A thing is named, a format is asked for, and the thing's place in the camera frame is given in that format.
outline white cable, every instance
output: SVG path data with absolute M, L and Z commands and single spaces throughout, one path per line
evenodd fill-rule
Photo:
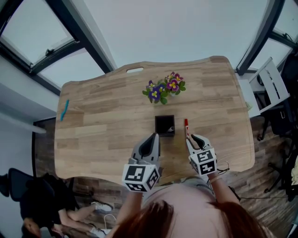
M 106 216 L 112 216 L 112 217 L 115 219 L 115 221 L 116 221 L 116 217 L 114 217 L 114 215 L 112 215 L 112 214 L 107 214 L 107 215 L 105 215 L 105 216 L 103 217 L 103 220 L 104 220 L 104 226 L 105 226 L 105 228 L 107 229 Z

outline teal object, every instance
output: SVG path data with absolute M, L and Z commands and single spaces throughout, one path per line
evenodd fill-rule
M 64 115 L 65 115 L 65 113 L 67 111 L 68 104 L 69 104 L 69 99 L 67 99 L 66 104 L 65 104 L 64 111 L 61 113 L 60 121 L 63 121 L 63 117 L 64 117 Z

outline black hair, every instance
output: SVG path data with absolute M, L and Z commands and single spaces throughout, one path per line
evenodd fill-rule
M 25 227 L 25 224 L 22 226 L 22 238 L 38 238 L 36 235 L 32 234 L 28 229 Z

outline pink shirt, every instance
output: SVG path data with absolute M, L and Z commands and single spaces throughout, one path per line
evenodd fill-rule
M 208 202 L 214 197 L 204 189 L 174 184 L 150 195 L 144 202 L 164 200 L 174 206 L 168 238 L 226 238 L 221 212 Z

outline person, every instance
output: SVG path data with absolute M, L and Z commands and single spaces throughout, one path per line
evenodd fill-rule
M 266 238 L 264 228 L 239 203 L 220 175 L 129 192 L 107 238 Z
M 103 237 L 104 233 L 100 229 L 80 220 L 95 210 L 110 212 L 112 206 L 93 202 L 90 206 L 75 211 L 75 198 L 62 180 L 56 180 L 51 175 L 34 179 L 27 186 L 28 190 L 20 200 L 20 212 L 24 221 L 23 237 L 41 238 L 42 227 L 63 236 L 62 225 Z

